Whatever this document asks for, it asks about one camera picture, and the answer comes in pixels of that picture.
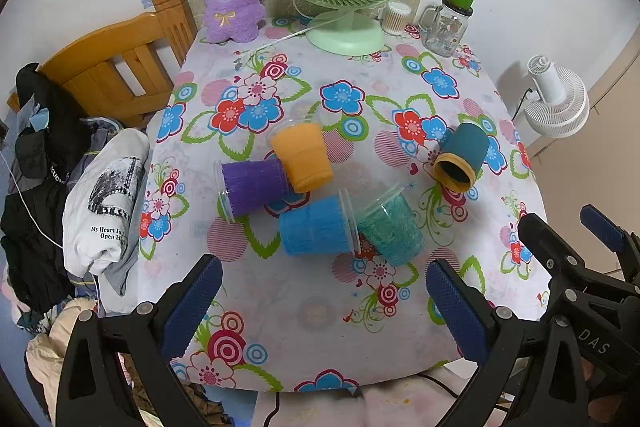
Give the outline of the blue felt cup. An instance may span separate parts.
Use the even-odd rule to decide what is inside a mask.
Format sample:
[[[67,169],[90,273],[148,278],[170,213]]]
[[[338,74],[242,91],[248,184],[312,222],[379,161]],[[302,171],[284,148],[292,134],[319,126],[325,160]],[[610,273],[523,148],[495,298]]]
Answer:
[[[335,194],[291,210],[279,218],[285,254],[291,257],[350,254],[361,251],[357,222],[348,192]]]

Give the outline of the dark teal cup yellow rim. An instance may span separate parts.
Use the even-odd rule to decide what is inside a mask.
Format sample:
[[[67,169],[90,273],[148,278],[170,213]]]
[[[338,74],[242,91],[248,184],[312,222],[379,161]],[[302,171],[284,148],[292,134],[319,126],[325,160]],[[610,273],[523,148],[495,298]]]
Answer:
[[[462,122],[434,161],[434,179],[449,191],[469,191],[484,164],[488,145],[488,136],[481,127]]]

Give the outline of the teal green plastic cup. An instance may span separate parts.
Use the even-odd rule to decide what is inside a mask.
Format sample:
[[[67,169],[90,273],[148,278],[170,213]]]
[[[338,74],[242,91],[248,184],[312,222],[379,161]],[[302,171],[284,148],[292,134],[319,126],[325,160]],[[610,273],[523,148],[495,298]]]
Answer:
[[[399,184],[360,207],[356,220],[359,232],[393,267],[405,265],[423,251],[423,234]]]

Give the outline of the purple felt cup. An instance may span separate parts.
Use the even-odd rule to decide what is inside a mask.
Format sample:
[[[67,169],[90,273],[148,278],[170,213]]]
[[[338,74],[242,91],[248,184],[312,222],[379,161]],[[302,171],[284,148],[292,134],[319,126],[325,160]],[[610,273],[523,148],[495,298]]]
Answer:
[[[214,180],[222,214],[231,223],[288,195],[288,178],[276,156],[239,162],[215,161]]]

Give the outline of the orange felt cup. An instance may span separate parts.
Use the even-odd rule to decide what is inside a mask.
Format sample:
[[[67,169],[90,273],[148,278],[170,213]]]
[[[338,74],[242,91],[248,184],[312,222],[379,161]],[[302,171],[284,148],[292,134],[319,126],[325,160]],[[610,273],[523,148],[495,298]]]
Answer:
[[[317,190],[334,179],[326,142],[316,122],[289,122],[274,130],[270,144],[295,193]]]

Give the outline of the white floor fan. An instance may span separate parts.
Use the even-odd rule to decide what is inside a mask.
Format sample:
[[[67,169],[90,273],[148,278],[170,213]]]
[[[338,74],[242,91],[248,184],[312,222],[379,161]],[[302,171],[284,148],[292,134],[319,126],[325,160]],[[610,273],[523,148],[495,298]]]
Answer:
[[[565,139],[582,130],[590,111],[582,78],[544,54],[531,57],[526,68],[533,86],[523,93],[512,117],[522,141]]]

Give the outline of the black clothing pile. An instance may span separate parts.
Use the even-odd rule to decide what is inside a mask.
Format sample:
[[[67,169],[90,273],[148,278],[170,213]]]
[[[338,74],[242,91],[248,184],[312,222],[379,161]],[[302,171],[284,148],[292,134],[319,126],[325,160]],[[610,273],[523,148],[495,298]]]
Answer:
[[[26,119],[14,142],[1,246],[18,300],[46,312],[73,294],[64,268],[62,216],[67,181],[91,144],[91,130],[79,104],[36,63],[17,73],[16,92]]]

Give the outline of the white printed t-shirt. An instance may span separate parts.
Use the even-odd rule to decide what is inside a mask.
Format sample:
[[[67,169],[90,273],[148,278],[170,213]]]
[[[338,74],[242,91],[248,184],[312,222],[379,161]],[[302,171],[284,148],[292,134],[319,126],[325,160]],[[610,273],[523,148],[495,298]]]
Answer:
[[[134,128],[118,132],[68,194],[62,218],[68,273],[99,275],[126,253],[149,150],[149,138],[143,132]]]

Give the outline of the floral tablecloth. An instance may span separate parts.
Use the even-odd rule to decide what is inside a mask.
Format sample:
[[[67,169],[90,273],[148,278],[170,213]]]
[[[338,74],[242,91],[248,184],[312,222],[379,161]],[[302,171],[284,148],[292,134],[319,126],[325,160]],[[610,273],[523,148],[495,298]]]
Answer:
[[[296,18],[247,44],[195,39],[164,110],[146,184],[138,295],[154,301],[198,258],[220,289],[172,361],[194,383],[352,389],[457,354],[425,288],[445,259],[491,303],[540,317],[546,271],[518,238],[544,203],[525,145],[469,46],[425,49],[407,26],[368,55],[315,48]],[[332,180],[235,217],[219,184],[258,161],[277,127],[316,124]]]

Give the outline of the glass mug jar green lid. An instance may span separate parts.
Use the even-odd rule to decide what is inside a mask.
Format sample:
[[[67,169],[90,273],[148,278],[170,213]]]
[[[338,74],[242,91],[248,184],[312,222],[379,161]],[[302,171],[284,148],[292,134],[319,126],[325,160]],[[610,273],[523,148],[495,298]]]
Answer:
[[[432,53],[450,57],[457,49],[469,20],[474,0],[440,0],[425,7],[419,20],[423,45]]]

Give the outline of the cotton swab container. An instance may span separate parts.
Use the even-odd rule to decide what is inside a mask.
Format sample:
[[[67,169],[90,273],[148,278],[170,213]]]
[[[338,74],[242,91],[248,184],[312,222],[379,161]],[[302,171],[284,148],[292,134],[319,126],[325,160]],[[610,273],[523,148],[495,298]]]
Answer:
[[[400,1],[389,1],[383,9],[381,27],[386,34],[398,36],[405,30],[412,13],[411,6]]]

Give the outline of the wooden chair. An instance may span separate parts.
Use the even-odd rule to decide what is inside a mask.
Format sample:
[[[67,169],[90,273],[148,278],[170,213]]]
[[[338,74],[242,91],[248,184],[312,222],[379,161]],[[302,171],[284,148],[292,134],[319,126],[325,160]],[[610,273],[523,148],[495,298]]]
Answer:
[[[142,127],[175,89],[156,46],[168,44],[182,65],[196,37],[188,0],[152,5],[152,12],[89,32],[36,71],[68,92],[87,115]]]

